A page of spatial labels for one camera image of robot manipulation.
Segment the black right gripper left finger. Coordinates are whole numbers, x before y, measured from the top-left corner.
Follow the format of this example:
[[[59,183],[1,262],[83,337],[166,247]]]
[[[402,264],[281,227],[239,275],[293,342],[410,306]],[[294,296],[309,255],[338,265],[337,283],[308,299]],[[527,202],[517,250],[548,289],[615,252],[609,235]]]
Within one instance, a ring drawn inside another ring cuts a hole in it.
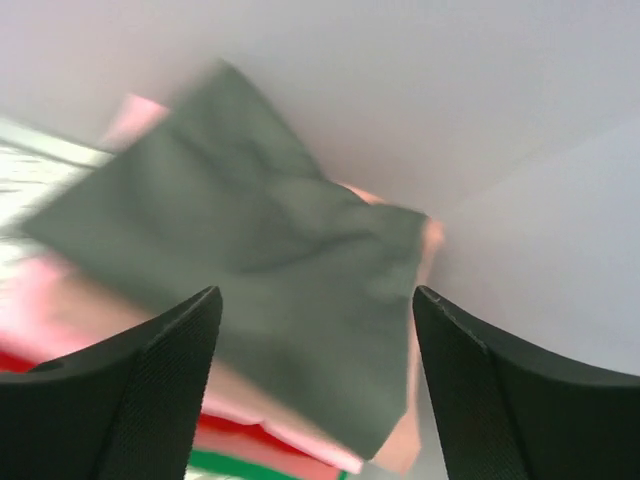
[[[221,314],[208,287],[90,347],[2,374],[2,478],[183,478]]]

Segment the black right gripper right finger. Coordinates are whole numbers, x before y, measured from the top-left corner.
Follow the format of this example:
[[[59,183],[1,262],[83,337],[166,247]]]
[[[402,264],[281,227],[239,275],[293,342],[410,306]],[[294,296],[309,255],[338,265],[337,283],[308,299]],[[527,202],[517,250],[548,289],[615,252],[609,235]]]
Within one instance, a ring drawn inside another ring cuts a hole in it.
[[[426,286],[413,312],[449,478],[638,479],[637,376],[548,351]]]

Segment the dark grey t shirt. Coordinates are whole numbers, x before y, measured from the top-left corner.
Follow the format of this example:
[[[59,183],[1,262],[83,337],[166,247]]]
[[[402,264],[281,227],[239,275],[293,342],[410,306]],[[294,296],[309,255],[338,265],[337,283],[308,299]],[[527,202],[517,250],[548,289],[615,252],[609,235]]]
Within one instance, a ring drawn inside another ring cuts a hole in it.
[[[399,414],[406,412],[407,304],[427,216],[370,203],[326,177],[234,66],[218,64],[150,131],[22,223],[85,276],[157,313],[220,289],[219,388],[269,416],[331,433],[346,362],[333,309],[362,266],[366,294],[400,303]]]

